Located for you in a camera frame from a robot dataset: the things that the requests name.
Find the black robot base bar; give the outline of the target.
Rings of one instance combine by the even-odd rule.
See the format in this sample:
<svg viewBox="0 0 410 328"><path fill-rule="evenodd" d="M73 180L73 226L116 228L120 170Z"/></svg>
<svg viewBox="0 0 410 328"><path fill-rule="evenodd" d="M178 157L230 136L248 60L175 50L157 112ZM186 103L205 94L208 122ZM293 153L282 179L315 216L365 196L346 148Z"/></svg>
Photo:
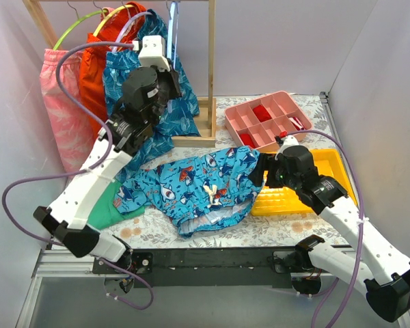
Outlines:
<svg viewBox="0 0 410 328"><path fill-rule="evenodd" d="M322 295L334 278L328 272L303 266L294 247L236 247L136 249L113 266L95 260L94 274L126 274L124 292L139 276L152 287L270 286L303 295Z"/></svg>

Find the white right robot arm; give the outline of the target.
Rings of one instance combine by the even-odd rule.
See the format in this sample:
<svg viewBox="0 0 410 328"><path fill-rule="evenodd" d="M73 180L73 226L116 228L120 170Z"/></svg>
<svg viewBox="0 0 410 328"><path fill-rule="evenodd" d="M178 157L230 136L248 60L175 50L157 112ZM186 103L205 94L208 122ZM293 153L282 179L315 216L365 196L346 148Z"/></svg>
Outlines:
<svg viewBox="0 0 410 328"><path fill-rule="evenodd" d="M249 179L256 185L294 191L355 250L355 257L350 257L311 235L295 247L295 262L302 271L316 267L335 275L365 296L387 322L410 310L410 258L369 222L336 179L319 174L306 147L284 144L276 155L261 154Z"/></svg>

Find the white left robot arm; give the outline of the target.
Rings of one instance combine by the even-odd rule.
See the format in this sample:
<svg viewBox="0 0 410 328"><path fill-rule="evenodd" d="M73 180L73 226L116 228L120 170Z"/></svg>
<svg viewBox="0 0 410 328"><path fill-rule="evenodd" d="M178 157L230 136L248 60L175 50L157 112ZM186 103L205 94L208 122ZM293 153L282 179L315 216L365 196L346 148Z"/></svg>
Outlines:
<svg viewBox="0 0 410 328"><path fill-rule="evenodd" d="M93 228L89 215L117 173L153 136L168 102L180 95L178 73L170 60L134 69L82 166L84 174L75 176L49 206L35 209L34 218L76 257L103 258L116 273L130 269L131 248Z"/></svg>

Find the blue shark print shorts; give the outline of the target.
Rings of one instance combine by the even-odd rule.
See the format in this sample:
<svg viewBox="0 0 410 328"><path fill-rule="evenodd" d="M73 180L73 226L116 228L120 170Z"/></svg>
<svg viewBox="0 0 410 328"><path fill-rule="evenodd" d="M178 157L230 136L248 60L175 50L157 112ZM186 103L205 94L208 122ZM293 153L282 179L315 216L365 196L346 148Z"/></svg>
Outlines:
<svg viewBox="0 0 410 328"><path fill-rule="evenodd" d="M122 214L154 206L185 238L235 226L262 190L249 178L259 159L259 151L241 146L139 169L121 185L113 204Z"/></svg>

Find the pale blue hanger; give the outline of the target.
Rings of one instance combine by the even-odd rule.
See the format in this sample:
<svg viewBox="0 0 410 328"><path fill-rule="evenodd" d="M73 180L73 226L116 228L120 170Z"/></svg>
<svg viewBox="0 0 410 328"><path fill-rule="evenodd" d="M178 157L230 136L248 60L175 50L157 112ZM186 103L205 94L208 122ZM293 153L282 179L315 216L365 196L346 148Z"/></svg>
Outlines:
<svg viewBox="0 0 410 328"><path fill-rule="evenodd" d="M167 5L169 14L167 23L167 50L166 55L172 64L172 70L176 69L176 51L178 43L178 1L172 1Z"/></svg>

